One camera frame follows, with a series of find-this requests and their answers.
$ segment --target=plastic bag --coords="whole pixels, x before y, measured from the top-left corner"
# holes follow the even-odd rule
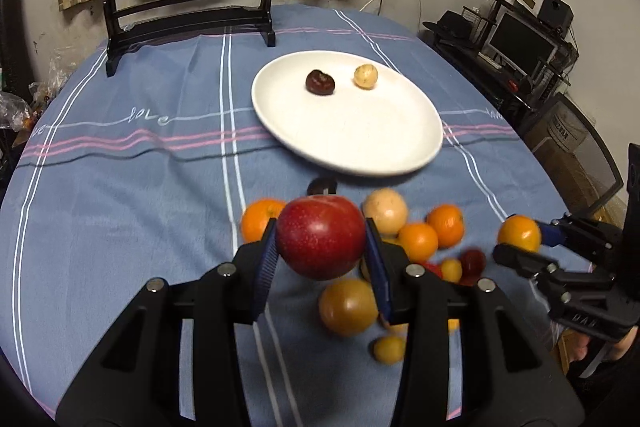
[[[75,53],[72,47],[57,49],[49,61],[47,80],[29,86],[36,107],[49,105],[50,100],[57,97],[71,74],[78,68],[76,62],[70,60]]]
[[[8,92],[0,92],[0,128],[31,130],[35,124],[33,111],[23,99]]]

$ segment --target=oval plate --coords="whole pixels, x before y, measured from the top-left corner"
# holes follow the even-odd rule
[[[353,83],[358,66],[378,69],[374,89]],[[321,70],[335,91],[306,90]],[[442,147],[442,122],[431,100],[402,74],[368,58],[340,52],[298,52],[276,58],[255,75],[255,112],[276,139],[320,165],[362,176],[413,172]]]

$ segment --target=speaker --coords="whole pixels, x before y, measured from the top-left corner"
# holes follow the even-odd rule
[[[549,26],[564,39],[569,32],[569,26],[574,20],[571,7],[561,0],[543,0],[538,19]]]

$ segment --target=dark brown chestnut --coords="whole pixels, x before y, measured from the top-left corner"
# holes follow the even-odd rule
[[[305,86],[309,92],[324,96],[334,92],[335,81],[330,75],[320,70],[313,70],[306,76]]]

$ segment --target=blue tablecloth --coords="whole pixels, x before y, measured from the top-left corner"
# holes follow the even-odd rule
[[[467,247],[490,253],[510,214],[550,220],[565,211],[509,125],[402,26],[305,6],[274,7],[273,19],[274,48],[259,34],[145,46],[125,55],[113,78],[98,49],[40,120],[0,212],[0,346],[49,413],[146,280],[193,280],[230,260],[247,203],[290,200],[325,173],[281,147],[252,110],[255,73],[281,55],[358,54],[398,70],[430,97],[446,137],[431,164],[401,178],[338,181],[358,204],[372,188],[393,185],[415,220],[439,203],[462,206],[465,238],[436,261]],[[566,250],[548,254],[563,267],[587,268]],[[529,283],[491,260],[485,275],[550,343],[545,307]],[[316,301],[324,284],[280,263],[267,312],[253,328],[236,328],[255,426],[389,424],[401,367],[370,359],[367,344],[383,334],[379,325],[352,339],[322,327]],[[185,329],[181,404],[192,415]],[[459,394],[452,393],[452,414]]]

